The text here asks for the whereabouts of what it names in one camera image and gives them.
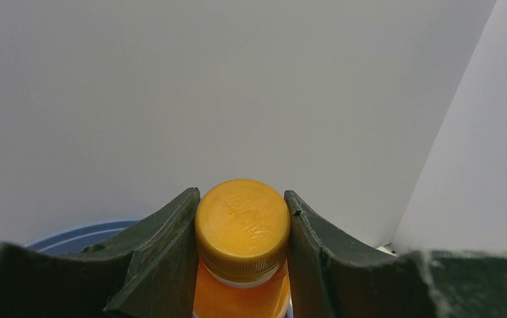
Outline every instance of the gray wall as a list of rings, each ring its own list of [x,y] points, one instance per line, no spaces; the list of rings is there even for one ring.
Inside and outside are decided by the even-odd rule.
[[[499,0],[394,238],[394,249],[507,250],[507,0]]]
[[[249,177],[389,242],[493,4],[0,0],[0,239]]]

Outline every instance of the bottle cap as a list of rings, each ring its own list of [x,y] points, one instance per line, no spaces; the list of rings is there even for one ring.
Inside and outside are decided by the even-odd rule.
[[[201,199],[195,215],[197,251],[222,281],[266,280],[286,258],[291,230],[283,198],[254,180],[230,180]]]

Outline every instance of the blue bowl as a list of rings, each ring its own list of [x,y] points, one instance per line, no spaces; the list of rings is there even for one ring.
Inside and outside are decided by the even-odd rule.
[[[27,244],[26,247],[48,255],[78,253],[86,246],[109,239],[136,222],[138,220],[87,224],[36,240]],[[293,308],[291,306],[289,306],[285,318],[293,318]]]

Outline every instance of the bottle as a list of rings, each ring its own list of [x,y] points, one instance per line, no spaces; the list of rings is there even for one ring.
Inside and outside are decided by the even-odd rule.
[[[287,204],[261,182],[231,180],[205,194],[195,215],[195,317],[284,317],[290,230]]]

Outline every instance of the orange pill bottle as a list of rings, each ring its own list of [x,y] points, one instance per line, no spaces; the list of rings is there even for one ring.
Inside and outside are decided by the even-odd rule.
[[[195,317],[284,317],[290,230],[285,201],[261,182],[231,180],[205,194],[195,215]]]

